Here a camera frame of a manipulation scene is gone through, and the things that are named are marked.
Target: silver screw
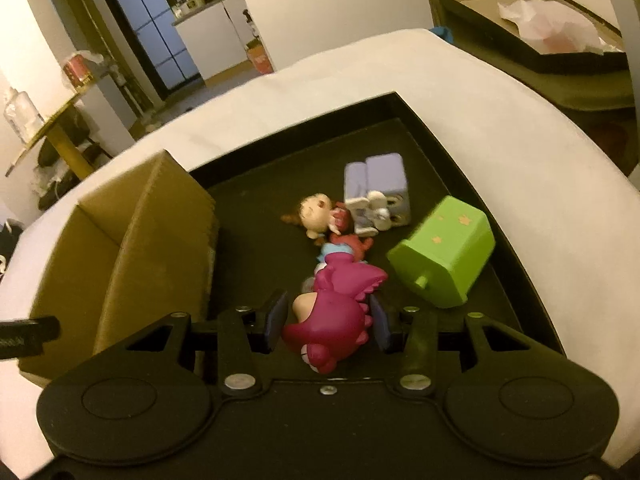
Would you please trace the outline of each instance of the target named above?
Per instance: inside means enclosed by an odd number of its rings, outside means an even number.
[[[320,393],[323,395],[335,395],[338,393],[338,388],[327,384],[325,386],[320,386]]]
[[[249,374],[231,374],[225,378],[225,386],[231,390],[246,390],[255,384],[255,377]]]
[[[405,390],[426,390],[431,386],[431,379],[422,374],[405,375],[400,379],[400,386]]]

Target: kitchen cabinet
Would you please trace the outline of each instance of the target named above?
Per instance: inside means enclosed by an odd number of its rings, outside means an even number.
[[[254,32],[246,22],[244,11],[247,10],[245,0],[225,0],[222,2],[231,22],[238,32],[238,38],[243,45],[246,45],[254,38]]]
[[[205,80],[247,60],[223,2],[194,13],[175,28]]]

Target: table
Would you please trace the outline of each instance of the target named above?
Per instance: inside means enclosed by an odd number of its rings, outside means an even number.
[[[19,164],[21,160],[23,160],[24,156],[29,153],[44,137],[47,137],[47,139],[49,139],[49,142],[60,154],[62,159],[68,164],[71,171],[73,171],[80,180],[84,180],[90,174],[92,174],[95,171],[94,168],[86,161],[84,156],[82,156],[82,153],[74,146],[73,142],[71,142],[71,139],[69,139],[65,131],[58,124],[58,119],[62,117],[62,114],[64,114],[69,108],[71,108],[76,103],[76,101],[81,99],[92,85],[100,81],[100,79],[105,77],[107,74],[108,72],[105,70],[98,75],[94,75],[90,79],[88,79],[80,88],[76,89],[76,93],[71,96],[60,108],[58,108],[58,110],[45,121],[45,123],[40,127],[36,134],[31,137],[29,142],[27,142],[22,147],[20,153],[6,170],[4,176],[8,177],[14,170],[16,165]]]
[[[426,30],[323,52],[256,78],[141,139],[32,224],[2,283],[0,318],[26,317],[74,204],[161,149],[187,170],[292,124],[396,91],[438,137],[526,268],[569,359],[620,402],[605,459],[640,449],[640,194],[567,117],[503,72]],[[0,363],[0,457],[27,476],[51,454],[40,389]]]

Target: pink dinosaur toy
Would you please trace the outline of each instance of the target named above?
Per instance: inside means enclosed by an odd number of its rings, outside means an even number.
[[[293,302],[298,323],[287,325],[282,338],[305,363],[321,374],[367,342],[372,325],[369,307],[361,303],[387,279],[384,270],[356,263],[353,255],[332,253],[316,275],[315,292],[301,294]]]

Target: green toy container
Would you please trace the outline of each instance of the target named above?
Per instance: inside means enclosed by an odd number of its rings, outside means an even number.
[[[486,215],[446,196],[386,257],[404,284],[440,308],[459,306],[495,247]]]

